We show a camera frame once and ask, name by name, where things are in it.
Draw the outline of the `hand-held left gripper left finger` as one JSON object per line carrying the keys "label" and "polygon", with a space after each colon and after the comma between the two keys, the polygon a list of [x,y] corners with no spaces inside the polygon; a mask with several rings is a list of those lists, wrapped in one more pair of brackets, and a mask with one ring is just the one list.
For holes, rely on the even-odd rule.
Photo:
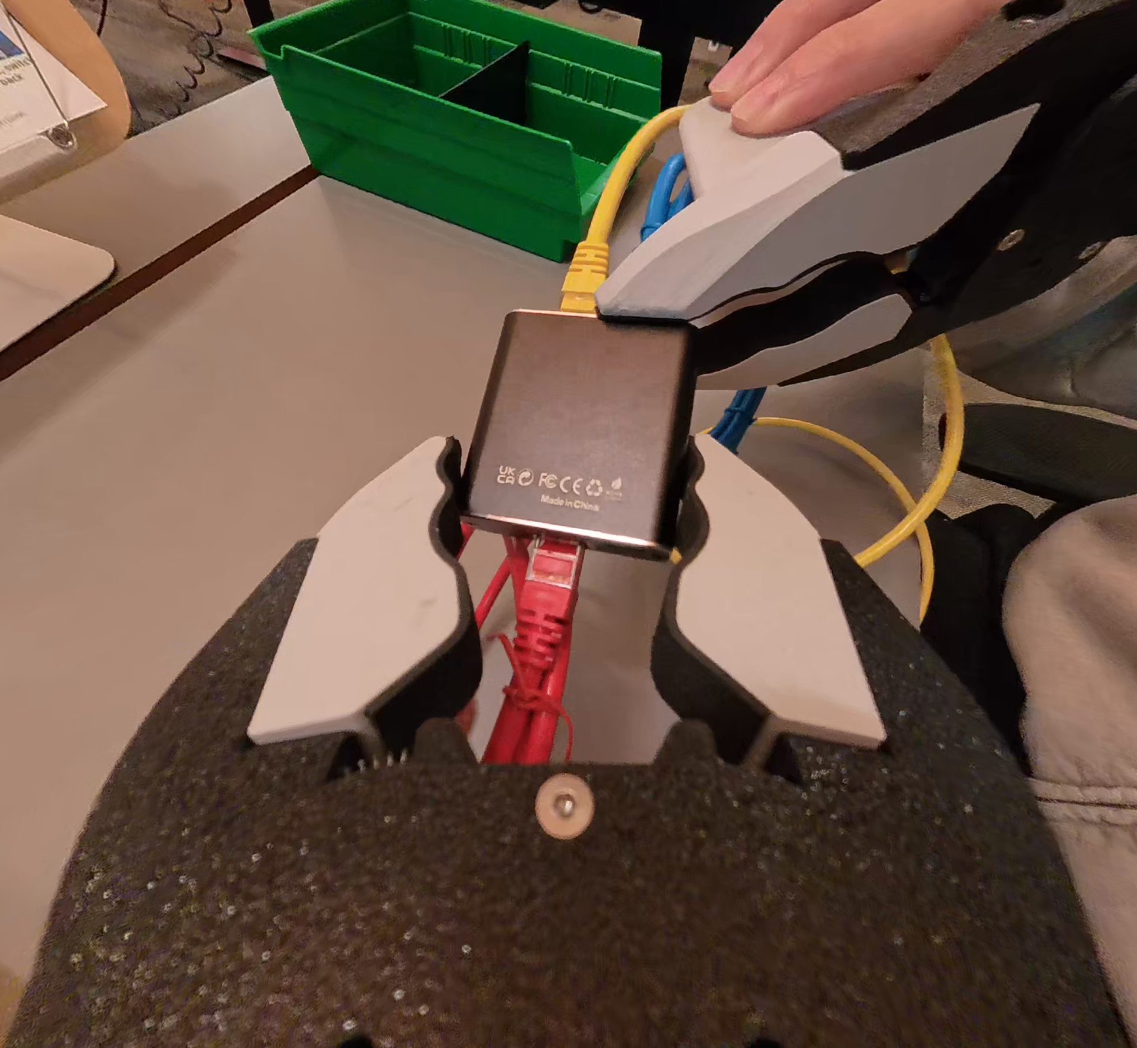
{"label": "hand-held left gripper left finger", "polygon": [[431,436],[319,529],[248,738],[348,733],[412,751],[476,696],[482,652],[460,556],[460,442]]}

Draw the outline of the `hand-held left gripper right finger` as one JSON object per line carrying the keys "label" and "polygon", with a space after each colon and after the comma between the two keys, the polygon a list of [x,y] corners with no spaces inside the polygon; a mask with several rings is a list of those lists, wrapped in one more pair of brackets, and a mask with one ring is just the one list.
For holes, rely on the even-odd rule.
{"label": "hand-held left gripper right finger", "polygon": [[650,673],[717,757],[763,766],[802,737],[874,750],[887,733],[821,537],[775,486],[692,436]]}

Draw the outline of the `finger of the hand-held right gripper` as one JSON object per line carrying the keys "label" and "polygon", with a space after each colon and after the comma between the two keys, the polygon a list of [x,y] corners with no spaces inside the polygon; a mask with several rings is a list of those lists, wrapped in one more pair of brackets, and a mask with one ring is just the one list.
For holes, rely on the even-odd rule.
{"label": "finger of the hand-held right gripper", "polygon": [[780,385],[901,333],[914,306],[883,261],[818,264],[782,286],[721,278],[692,301],[697,386]]}
{"label": "finger of the hand-held right gripper", "polygon": [[696,321],[740,296],[786,296],[810,271],[921,244],[1001,170],[1038,105],[858,170],[815,130],[747,138],[713,102],[679,131],[692,203],[619,263],[601,316]]}

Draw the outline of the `black ethernet splitter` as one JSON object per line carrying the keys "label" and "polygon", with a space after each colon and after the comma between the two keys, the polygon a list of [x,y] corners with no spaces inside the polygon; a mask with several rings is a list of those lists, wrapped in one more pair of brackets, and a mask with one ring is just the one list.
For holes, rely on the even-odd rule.
{"label": "black ethernet splitter", "polygon": [[462,471],[462,515],[661,560],[675,542],[692,327],[509,311]]}

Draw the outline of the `person's right hand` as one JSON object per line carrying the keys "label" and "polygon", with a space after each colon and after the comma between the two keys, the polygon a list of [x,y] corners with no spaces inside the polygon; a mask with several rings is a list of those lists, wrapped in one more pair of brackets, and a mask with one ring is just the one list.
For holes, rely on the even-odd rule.
{"label": "person's right hand", "polygon": [[800,128],[930,74],[1012,0],[783,0],[709,84],[735,131]]}

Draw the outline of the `person's grey zip hoodie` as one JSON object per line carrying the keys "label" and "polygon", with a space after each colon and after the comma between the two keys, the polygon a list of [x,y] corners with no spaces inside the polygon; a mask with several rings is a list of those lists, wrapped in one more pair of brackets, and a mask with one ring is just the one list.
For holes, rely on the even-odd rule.
{"label": "person's grey zip hoodie", "polygon": [[[958,371],[1026,401],[1136,415],[1136,242],[949,336]],[[1026,687],[1032,785],[1128,1034],[1136,1032],[1136,499],[1044,529],[1012,563],[1002,629]]]}

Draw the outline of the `green plastic bin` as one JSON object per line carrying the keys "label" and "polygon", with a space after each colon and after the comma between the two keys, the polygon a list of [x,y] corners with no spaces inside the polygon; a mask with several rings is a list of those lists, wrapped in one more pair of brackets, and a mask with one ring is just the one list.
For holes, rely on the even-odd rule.
{"label": "green plastic bin", "polygon": [[661,55],[485,0],[333,0],[251,30],[321,175],[561,263],[661,111]]}

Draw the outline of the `white stand base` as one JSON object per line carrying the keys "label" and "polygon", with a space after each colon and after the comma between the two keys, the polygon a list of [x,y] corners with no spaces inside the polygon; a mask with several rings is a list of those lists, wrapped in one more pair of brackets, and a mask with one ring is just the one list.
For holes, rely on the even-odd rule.
{"label": "white stand base", "polygon": [[111,253],[1,216],[1,349],[105,285]]}

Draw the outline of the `instruction sheet on stand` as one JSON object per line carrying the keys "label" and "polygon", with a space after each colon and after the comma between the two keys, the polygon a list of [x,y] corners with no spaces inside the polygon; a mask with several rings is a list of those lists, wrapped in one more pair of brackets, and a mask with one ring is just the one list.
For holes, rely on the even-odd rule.
{"label": "instruction sheet on stand", "polygon": [[78,145],[63,149],[45,144],[8,153],[2,159],[2,201],[7,202],[123,144],[131,127],[131,107],[111,55],[69,0],[2,0],[2,5],[31,38],[106,103],[102,110],[78,118]]}

